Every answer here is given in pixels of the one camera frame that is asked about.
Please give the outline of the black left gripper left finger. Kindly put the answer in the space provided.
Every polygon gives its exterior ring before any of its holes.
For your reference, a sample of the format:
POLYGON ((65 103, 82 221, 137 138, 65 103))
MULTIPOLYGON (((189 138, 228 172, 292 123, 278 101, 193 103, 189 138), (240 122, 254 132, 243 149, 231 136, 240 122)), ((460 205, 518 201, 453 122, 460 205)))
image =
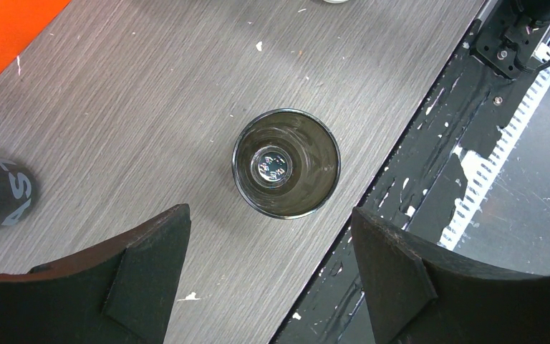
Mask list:
POLYGON ((0 343, 162 343, 190 239, 178 204, 25 274, 0 274, 0 343))

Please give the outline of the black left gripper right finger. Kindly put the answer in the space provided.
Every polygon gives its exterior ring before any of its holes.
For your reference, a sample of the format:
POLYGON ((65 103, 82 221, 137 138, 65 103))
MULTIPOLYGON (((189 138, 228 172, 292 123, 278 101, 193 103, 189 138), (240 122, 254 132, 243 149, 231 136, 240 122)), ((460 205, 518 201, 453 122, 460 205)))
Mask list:
POLYGON ((360 207, 352 237, 377 343, 550 343, 550 276, 464 257, 360 207))

